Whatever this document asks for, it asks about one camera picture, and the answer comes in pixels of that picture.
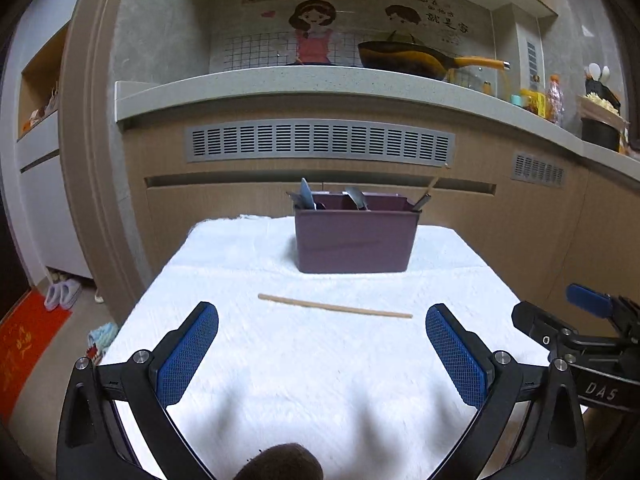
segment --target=kitchen counter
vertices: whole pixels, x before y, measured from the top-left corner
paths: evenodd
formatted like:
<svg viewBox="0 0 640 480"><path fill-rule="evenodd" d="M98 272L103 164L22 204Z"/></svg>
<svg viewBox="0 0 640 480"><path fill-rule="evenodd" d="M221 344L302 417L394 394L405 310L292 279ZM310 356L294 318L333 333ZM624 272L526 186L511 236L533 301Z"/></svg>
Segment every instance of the kitchen counter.
<svg viewBox="0 0 640 480"><path fill-rule="evenodd" d="M573 134L522 108L442 81L337 66L283 66L221 72L163 85L118 81L115 120L191 103L274 94L374 96L458 110L548 140L588 161L640 182L640 162Z"/></svg>

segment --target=white towel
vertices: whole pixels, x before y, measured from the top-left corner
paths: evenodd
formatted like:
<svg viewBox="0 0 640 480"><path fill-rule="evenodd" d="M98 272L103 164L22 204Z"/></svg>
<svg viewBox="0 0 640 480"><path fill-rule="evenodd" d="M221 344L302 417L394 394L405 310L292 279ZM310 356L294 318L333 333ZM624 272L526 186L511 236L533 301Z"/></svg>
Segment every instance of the white towel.
<svg viewBox="0 0 640 480"><path fill-rule="evenodd" d="M452 230L419 226L408 270L397 274L302 274L295 250L293 218L197 225L103 359L153 349L199 301L217 307L218 336L168 412L219 480L286 442L313 453L328 480L427 478L476 412L426 336L434 303L489 349L548 365L548 352L511 323L518 298ZM270 303L259 292L414 318ZM128 405L118 408L143 467L163 478Z"/></svg>

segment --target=black pot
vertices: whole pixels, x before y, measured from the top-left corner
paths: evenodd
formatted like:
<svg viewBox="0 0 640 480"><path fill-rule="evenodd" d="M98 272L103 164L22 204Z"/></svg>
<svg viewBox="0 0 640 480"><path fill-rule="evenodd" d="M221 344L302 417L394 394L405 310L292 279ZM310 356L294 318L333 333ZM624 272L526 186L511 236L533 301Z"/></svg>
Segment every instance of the black pot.
<svg viewBox="0 0 640 480"><path fill-rule="evenodd" d="M582 140L617 152L620 145L620 134L613 126L583 117Z"/></svg>

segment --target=chopstick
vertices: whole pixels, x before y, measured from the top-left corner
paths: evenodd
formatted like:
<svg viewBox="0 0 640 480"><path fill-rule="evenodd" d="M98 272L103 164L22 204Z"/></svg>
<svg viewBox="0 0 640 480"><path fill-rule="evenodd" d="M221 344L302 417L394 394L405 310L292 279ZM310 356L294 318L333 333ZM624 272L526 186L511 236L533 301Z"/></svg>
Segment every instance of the chopstick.
<svg viewBox="0 0 640 480"><path fill-rule="evenodd" d="M430 182L429 187L427 188L427 193L431 193L431 190L436 186L439 180L439 176L433 177L433 180Z"/></svg>
<svg viewBox="0 0 640 480"><path fill-rule="evenodd" d="M322 308L324 310L333 310L334 312L349 312L350 314L364 314L364 316L383 316L383 317L401 317L403 319L411 319L413 314L405 314L402 312L387 312L385 310L369 310L368 308L354 308L352 306L338 306L326 303L316 303L315 301L292 300L291 298L281 298L279 296L270 296L269 294L258 294L259 300L275 301L276 303L285 303L295 306L306 306L309 308Z"/></svg>

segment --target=cartoon wall decal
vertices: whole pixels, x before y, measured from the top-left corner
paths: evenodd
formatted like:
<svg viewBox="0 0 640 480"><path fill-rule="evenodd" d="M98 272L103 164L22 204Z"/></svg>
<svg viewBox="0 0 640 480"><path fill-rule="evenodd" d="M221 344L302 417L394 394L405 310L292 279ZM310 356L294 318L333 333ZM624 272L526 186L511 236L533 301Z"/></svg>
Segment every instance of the cartoon wall decal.
<svg viewBox="0 0 640 480"><path fill-rule="evenodd" d="M324 0L305 0L296 6L289 18L298 44L295 64L332 64L328 54L334 31L328 26L335 16L335 7Z"/></svg>
<svg viewBox="0 0 640 480"><path fill-rule="evenodd" d="M402 5L390 5L385 9L385 12L394 27L394 30L385 39L424 45L416 34L417 26L422 21L417 10Z"/></svg>

